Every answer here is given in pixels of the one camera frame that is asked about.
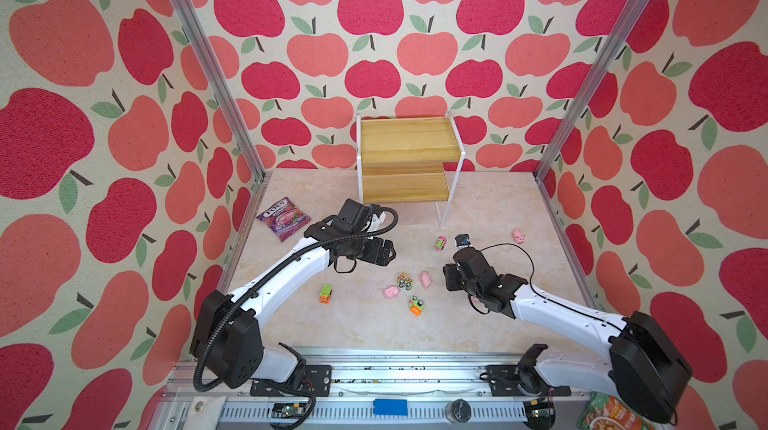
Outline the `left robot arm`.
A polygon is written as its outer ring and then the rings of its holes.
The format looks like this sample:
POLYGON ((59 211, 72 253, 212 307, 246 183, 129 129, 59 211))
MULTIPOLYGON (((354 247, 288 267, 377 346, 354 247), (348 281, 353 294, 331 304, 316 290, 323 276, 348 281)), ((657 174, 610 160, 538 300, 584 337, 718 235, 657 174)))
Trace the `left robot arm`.
POLYGON ((387 266, 396 251, 381 236, 398 220, 392 208, 348 199, 338 214, 309 225, 298 243, 260 276, 229 294, 216 290, 208 295, 190 346, 197 360, 194 389, 208 392, 221 384, 235 389, 255 379, 282 392, 299 390, 305 358, 287 344, 264 344, 262 327, 296 290, 325 269, 336 269, 340 259, 387 266))

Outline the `wooden two-tier shelf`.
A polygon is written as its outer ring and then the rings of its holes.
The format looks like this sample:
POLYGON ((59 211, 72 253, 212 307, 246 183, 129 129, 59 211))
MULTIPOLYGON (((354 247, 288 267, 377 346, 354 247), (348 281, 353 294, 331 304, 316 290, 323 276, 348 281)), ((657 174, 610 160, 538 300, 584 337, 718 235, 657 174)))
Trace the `wooden two-tier shelf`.
POLYGON ((431 202, 446 223, 466 150, 453 114, 356 117, 356 172, 363 203, 431 202))

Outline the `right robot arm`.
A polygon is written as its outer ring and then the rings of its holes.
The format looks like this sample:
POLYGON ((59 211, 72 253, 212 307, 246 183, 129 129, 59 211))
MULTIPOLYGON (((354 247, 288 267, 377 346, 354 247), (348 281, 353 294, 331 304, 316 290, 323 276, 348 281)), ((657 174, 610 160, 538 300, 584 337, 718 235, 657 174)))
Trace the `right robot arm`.
POLYGON ((531 345, 507 379, 523 394, 577 387, 613 396, 651 422, 676 422, 693 370, 650 315, 622 316, 562 299, 530 279, 497 273, 473 246, 459 249, 443 274, 448 290, 465 292, 485 312, 540 325, 588 349, 578 354, 531 345))

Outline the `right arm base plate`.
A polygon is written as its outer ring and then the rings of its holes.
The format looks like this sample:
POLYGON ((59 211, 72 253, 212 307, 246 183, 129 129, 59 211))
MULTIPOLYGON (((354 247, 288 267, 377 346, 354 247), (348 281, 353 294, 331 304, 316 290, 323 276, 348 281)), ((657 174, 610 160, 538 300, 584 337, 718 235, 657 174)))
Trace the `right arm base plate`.
POLYGON ((494 397, 568 397, 567 386, 547 384, 532 368, 518 369, 517 365, 489 365, 479 376, 487 383, 494 397))

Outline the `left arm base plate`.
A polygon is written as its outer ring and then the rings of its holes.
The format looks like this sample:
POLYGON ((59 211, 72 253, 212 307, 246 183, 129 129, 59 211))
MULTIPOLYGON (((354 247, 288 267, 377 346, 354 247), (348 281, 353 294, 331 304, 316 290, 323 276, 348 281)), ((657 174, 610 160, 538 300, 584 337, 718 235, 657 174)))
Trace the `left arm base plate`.
POLYGON ((254 397, 308 396, 327 397, 332 381, 331 365, 300 365, 286 382, 254 380, 250 395, 254 397))

